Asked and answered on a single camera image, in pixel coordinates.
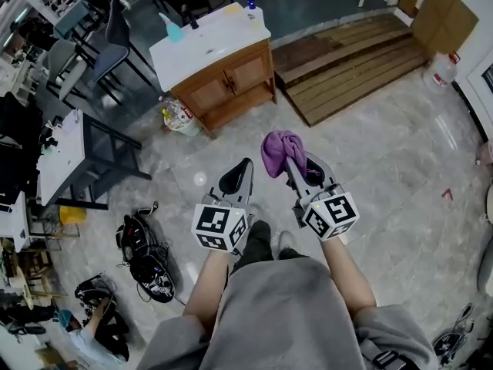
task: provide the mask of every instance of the shelf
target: shelf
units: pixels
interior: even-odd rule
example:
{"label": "shelf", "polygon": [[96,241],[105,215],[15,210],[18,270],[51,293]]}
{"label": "shelf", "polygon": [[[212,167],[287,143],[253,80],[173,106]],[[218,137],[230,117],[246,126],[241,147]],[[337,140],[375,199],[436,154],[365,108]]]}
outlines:
{"label": "shelf", "polygon": [[222,106],[210,110],[202,116],[201,120],[209,130],[214,130],[243,115],[250,108],[272,99],[272,97],[273,94],[270,91],[270,87],[265,82],[262,82],[234,99],[227,101]]}

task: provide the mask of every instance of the cabinet door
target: cabinet door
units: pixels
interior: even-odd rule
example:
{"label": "cabinet door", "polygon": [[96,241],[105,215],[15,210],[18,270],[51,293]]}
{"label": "cabinet door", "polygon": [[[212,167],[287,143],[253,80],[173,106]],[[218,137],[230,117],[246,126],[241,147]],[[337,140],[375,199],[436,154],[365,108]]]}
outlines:
{"label": "cabinet door", "polygon": [[232,99],[234,93],[221,71],[213,78],[200,80],[190,87],[186,86],[180,89],[177,96],[197,117],[201,117],[207,110]]}
{"label": "cabinet door", "polygon": [[227,66],[224,69],[233,91],[238,94],[272,76],[270,51],[264,49]]}

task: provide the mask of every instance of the gray sleeve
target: gray sleeve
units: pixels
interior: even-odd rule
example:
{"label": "gray sleeve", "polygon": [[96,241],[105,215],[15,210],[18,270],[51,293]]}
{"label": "gray sleeve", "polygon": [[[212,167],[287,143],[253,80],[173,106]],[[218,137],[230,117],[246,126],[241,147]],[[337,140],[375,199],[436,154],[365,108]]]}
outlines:
{"label": "gray sleeve", "polygon": [[197,317],[168,319],[158,325],[137,370],[197,370],[208,346]]}
{"label": "gray sleeve", "polygon": [[369,339],[381,351],[396,351],[420,370],[436,370],[437,358],[423,331],[402,306],[365,308],[354,319],[359,341]]}

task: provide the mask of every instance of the black bag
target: black bag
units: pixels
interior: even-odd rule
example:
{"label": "black bag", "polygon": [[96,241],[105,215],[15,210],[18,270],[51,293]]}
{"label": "black bag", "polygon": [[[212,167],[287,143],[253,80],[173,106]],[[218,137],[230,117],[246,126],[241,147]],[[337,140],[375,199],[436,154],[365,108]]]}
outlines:
{"label": "black bag", "polygon": [[133,215],[125,215],[124,224],[116,231],[116,245],[122,251],[123,263],[146,293],[160,303],[168,303],[175,296],[173,280],[167,271],[169,245],[159,244],[143,215],[158,208],[142,208]]}

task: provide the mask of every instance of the yellow container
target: yellow container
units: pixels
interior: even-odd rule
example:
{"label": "yellow container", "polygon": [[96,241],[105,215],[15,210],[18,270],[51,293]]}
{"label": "yellow container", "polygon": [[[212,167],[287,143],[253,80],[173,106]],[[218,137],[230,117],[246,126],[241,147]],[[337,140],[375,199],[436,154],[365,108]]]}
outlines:
{"label": "yellow container", "polygon": [[60,206],[60,222],[64,225],[83,224],[86,222],[86,209]]}

